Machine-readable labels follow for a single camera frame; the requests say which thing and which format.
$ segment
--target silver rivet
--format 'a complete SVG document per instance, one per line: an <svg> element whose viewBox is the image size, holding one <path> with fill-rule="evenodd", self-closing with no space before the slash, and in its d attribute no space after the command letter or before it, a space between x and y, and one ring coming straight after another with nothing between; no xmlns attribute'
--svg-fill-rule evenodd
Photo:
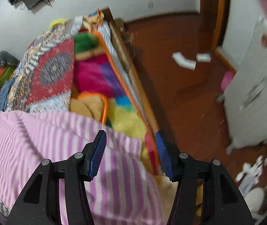
<svg viewBox="0 0 267 225"><path fill-rule="evenodd" d="M44 159L42 162L41 162L41 164L42 165L44 165L44 166L46 166L46 165L48 165L49 164L49 159Z"/></svg>
<svg viewBox="0 0 267 225"><path fill-rule="evenodd" d="M81 152L75 153L74 157L76 159L82 158L83 154Z"/></svg>
<svg viewBox="0 0 267 225"><path fill-rule="evenodd" d="M187 159L187 158L188 158L188 154L185 153L185 152L182 152L182 153L180 154L180 158L182 158L182 159Z"/></svg>
<svg viewBox="0 0 267 225"><path fill-rule="evenodd" d="M213 164L216 166L219 166L221 164L221 162L218 159L214 159Z"/></svg>

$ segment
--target wooden floor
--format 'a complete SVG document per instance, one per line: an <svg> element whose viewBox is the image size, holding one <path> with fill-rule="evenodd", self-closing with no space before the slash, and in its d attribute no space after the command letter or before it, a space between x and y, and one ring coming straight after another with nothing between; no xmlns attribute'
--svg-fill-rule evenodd
<svg viewBox="0 0 267 225"><path fill-rule="evenodd" d="M219 159L234 178L244 162L267 156L266 147L226 154L230 144L223 104L216 102L227 68L212 54L210 63L197 63L194 71L178 66L173 52L196 60L209 52L212 35L203 28L200 15L154 17L130 23L135 66L153 107L160 129L181 151L195 159ZM267 167L260 186L267 185Z"/></svg>

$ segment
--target striped fabric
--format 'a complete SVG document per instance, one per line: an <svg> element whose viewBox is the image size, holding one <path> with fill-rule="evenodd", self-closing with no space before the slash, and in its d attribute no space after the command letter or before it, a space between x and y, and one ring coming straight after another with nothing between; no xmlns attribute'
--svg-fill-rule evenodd
<svg viewBox="0 0 267 225"><path fill-rule="evenodd" d="M140 162L141 140L68 112L0 112L0 201L7 210L43 159L67 159L101 129L107 133L106 149L98 175L85 183L95 224L163 224L157 184ZM63 180L60 212L62 224L68 224Z"/></svg>

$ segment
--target pink striped cloth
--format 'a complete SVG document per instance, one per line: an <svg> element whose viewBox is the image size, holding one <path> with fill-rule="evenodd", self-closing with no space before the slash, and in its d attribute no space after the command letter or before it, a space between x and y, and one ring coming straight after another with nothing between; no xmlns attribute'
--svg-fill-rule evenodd
<svg viewBox="0 0 267 225"><path fill-rule="evenodd" d="M140 162L141 140L68 112L0 112L0 200L11 209L43 159L67 159L98 130L106 131L107 145L98 175L85 182L95 224L163 224L157 184ZM62 224L68 224L63 180L60 213Z"/></svg>

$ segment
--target white paper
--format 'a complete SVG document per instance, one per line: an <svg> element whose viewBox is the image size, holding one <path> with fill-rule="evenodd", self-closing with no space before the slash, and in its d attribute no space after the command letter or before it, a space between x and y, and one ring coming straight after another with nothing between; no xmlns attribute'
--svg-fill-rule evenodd
<svg viewBox="0 0 267 225"><path fill-rule="evenodd" d="M196 61L186 59L180 52L173 53L172 58L181 67L184 67L190 70L194 70L196 67Z"/></svg>
<svg viewBox="0 0 267 225"><path fill-rule="evenodd" d="M209 53L197 53L196 59L198 62L210 62L211 61L211 55Z"/></svg>

